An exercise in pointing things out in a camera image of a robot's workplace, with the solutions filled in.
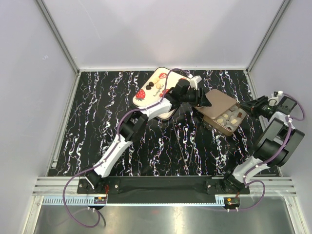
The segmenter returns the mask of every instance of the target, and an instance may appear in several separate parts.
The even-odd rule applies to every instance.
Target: gray wall
[[[0,1],[0,229],[20,233],[74,80],[34,0]]]
[[[224,69],[249,64],[282,0],[44,2],[79,68]]]
[[[295,96],[305,107],[307,118],[295,121],[305,138],[282,167],[291,176],[312,231],[312,1],[293,0],[251,75],[258,95],[283,90]],[[299,108],[294,115],[301,116]]]

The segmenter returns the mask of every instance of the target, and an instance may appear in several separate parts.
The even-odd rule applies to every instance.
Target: cable
[[[178,143],[180,151],[181,151],[181,156],[183,158],[183,161],[184,161],[184,164],[185,164],[185,167],[186,167],[185,169],[187,170],[188,169],[187,163],[186,163],[186,160],[185,160],[185,157],[184,157],[184,154],[183,154],[182,146],[180,145],[180,142],[179,142],[179,137],[177,136],[175,124],[174,124],[174,131],[175,131],[175,136],[176,136],[177,143]]]
[[[301,109],[301,112],[302,112],[302,118],[301,118],[301,119],[300,119],[300,118],[297,118],[297,117],[292,117],[292,116],[290,116],[290,118],[295,119],[295,120],[298,120],[298,121],[303,121],[303,120],[306,118],[306,113],[305,113],[305,111],[304,111],[304,109],[303,109],[303,106],[300,104],[300,102],[297,101],[293,96],[291,96],[291,95],[289,95],[289,94],[286,94],[286,93],[283,92],[283,95],[288,96],[288,97],[290,97],[291,99],[295,100],[295,101],[298,103],[298,105],[299,105],[299,107],[300,107],[300,109]]]
[[[78,214],[78,213],[80,213],[80,212],[82,212],[82,211],[86,211],[86,210],[91,210],[91,209],[89,209],[88,207],[85,207],[85,208],[82,208],[82,209],[80,209],[80,210],[77,210],[77,211],[73,212],[72,215],[76,215],[76,214]],[[102,219],[103,219],[103,221],[104,221],[104,227],[106,227],[106,220],[105,220],[104,216],[102,215],[102,213],[101,213],[101,212],[99,212],[99,213],[100,213],[99,215],[102,217]],[[59,226],[59,225],[62,225],[63,223],[65,223],[65,222],[66,222],[67,220],[69,220],[69,219],[70,219],[70,217],[66,218],[66,219],[63,220],[61,223],[52,224],[52,223],[51,223],[50,216],[49,216],[49,212],[47,212],[47,221],[48,221],[48,224],[49,224],[50,226],[53,226],[53,227],[57,227],[57,226]]]
[[[69,185],[69,183],[70,183],[74,178],[76,178],[77,176],[82,175],[82,174],[84,174],[84,173],[86,173],[86,172],[88,172],[88,171],[91,171],[91,170],[93,170],[93,169],[99,167],[99,166],[102,165],[102,164],[103,164],[103,162],[99,163],[99,164],[98,164],[97,166],[95,166],[95,167],[86,169],[86,170],[84,170],[84,171],[82,171],[82,172],[79,172],[78,174],[74,175],[73,177],[71,177],[71,178],[67,181],[67,183],[66,183],[66,185],[64,186],[64,189],[63,189],[63,194],[62,194],[63,203],[64,203],[64,207],[65,207],[65,209],[66,209],[66,211],[67,211],[69,217],[71,217],[77,224],[79,224],[80,226],[85,227],[85,228],[95,228],[95,227],[99,224],[99,222],[100,222],[100,217],[102,216],[102,214],[101,214],[98,210],[95,210],[95,211],[97,212],[97,215],[98,215],[98,220],[97,220],[96,224],[95,224],[95,225],[92,225],[92,226],[85,225],[85,224],[81,223],[80,221],[78,221],[78,220],[72,215],[72,213],[70,213],[69,208],[68,208],[68,206],[67,206],[67,204],[66,204],[66,200],[65,200],[66,188],[67,188],[67,186]]]

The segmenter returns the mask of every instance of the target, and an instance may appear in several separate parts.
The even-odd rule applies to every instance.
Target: black marble surface
[[[190,72],[203,78],[201,85],[205,92],[218,89],[239,101],[252,99],[243,71]],[[48,175],[72,176],[95,164],[115,137],[118,120],[129,109],[133,96],[152,73],[82,72],[58,163]],[[173,127],[177,130],[188,169],[185,169]],[[195,109],[182,104],[170,120],[149,121],[141,140],[124,152],[111,175],[221,175],[252,154],[251,146],[261,133],[259,120],[247,116],[232,136],[225,136],[203,124],[201,114]],[[190,157],[194,142],[194,153]],[[278,171],[272,168],[262,174],[278,175]]]

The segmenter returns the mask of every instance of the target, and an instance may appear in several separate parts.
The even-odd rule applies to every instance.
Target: purple cable
[[[99,163],[99,164],[98,164],[97,166],[95,166],[95,167],[89,168],[89,169],[87,169],[87,170],[84,170],[84,171],[79,172],[78,174],[74,175],[73,177],[71,177],[71,178],[67,181],[67,183],[66,183],[66,185],[65,185],[65,187],[64,187],[64,189],[63,189],[63,195],[62,195],[62,196],[63,196],[63,203],[64,203],[64,207],[65,207],[65,209],[66,209],[68,215],[69,215],[77,224],[79,224],[80,226],[85,227],[85,228],[95,228],[95,227],[99,224],[99,222],[100,222],[100,216],[101,216],[102,214],[101,214],[98,210],[96,210],[96,212],[97,212],[97,214],[98,214],[98,220],[97,220],[96,224],[95,224],[95,225],[92,225],[92,226],[85,225],[85,224],[81,223],[80,221],[78,221],[78,220],[72,215],[72,213],[70,213],[69,208],[68,208],[68,206],[67,206],[67,204],[66,204],[66,200],[65,200],[66,188],[67,188],[67,186],[69,185],[69,183],[70,183],[75,177],[77,177],[77,176],[79,176],[79,175],[82,175],[82,174],[84,174],[84,173],[86,173],[86,172],[88,172],[88,171],[91,171],[91,170],[93,170],[93,169],[99,167],[99,166],[102,165],[102,164],[103,164],[103,162]]]
[[[286,137],[285,137],[283,143],[281,144],[281,146],[279,147],[279,149],[276,151],[276,153],[272,157],[270,157],[269,159],[259,163],[258,166],[261,166],[263,164],[271,162],[272,160],[274,160],[282,152],[282,150],[285,148],[285,146],[286,146],[286,144],[287,144],[287,142],[289,140],[291,132],[292,132],[292,125],[291,125],[291,123],[288,122],[288,131],[287,131]],[[250,184],[250,183],[249,184],[246,183],[247,175],[255,168],[256,168],[256,166],[253,166],[245,173],[245,175],[244,175],[245,176],[244,177],[244,184],[245,184],[245,186],[248,186]]]
[[[85,210],[88,210],[88,208],[82,208],[82,209],[80,209],[80,210],[78,210],[78,211],[75,211],[75,212],[73,212],[72,213],[72,215],[76,215],[76,214],[78,214],[78,213],[80,213],[80,212],[82,212],[82,211],[85,211]],[[98,210],[96,210],[97,211],[97,214],[98,214],[98,221],[97,221],[97,225],[98,225],[98,223],[99,223],[99,221],[100,221],[100,217],[102,217],[102,219],[103,219],[103,221],[104,221],[104,226],[106,226],[106,221],[105,221],[105,218],[104,218],[104,216],[101,214],[101,212],[99,212]],[[50,216],[49,216],[49,213],[47,213],[47,221],[48,221],[48,224],[50,225],[50,226],[53,226],[53,227],[58,227],[59,225],[62,225],[63,223],[65,223],[67,220],[69,220],[70,218],[67,218],[67,219],[65,219],[65,220],[63,220],[61,223],[58,223],[58,224],[52,224],[51,223],[51,219],[50,219]]]
[[[253,184],[253,183],[256,183],[256,182],[262,184],[262,186],[263,186],[263,192],[262,192],[261,198],[260,198],[254,205],[252,205],[252,206],[250,206],[250,207],[247,207],[247,208],[241,208],[241,209],[238,209],[238,210],[236,210],[236,209],[235,209],[235,210],[224,210],[224,209],[222,209],[222,210],[217,210],[217,209],[210,209],[210,208],[205,208],[205,210],[209,210],[209,211],[221,211],[221,212],[237,212],[237,211],[248,211],[248,210],[250,210],[250,209],[256,207],[257,205],[259,205],[260,201],[264,198],[264,194],[265,194],[265,184],[264,184],[261,180],[253,180],[252,182],[249,183],[249,185],[250,185],[250,184]]]
[[[295,101],[298,103],[298,105],[299,105],[299,107],[300,107],[300,109],[301,109],[301,112],[302,112],[302,118],[301,118],[301,119],[299,119],[299,118],[297,118],[297,117],[292,117],[292,116],[291,116],[291,118],[292,118],[292,119],[295,119],[295,120],[298,120],[298,121],[303,121],[303,120],[306,118],[306,113],[305,113],[305,111],[304,111],[304,109],[303,109],[303,106],[300,104],[300,102],[297,101],[293,96],[291,96],[291,95],[289,95],[289,94],[286,94],[286,93],[283,92],[283,95],[289,96],[290,98],[292,98],[293,100],[295,100]]]

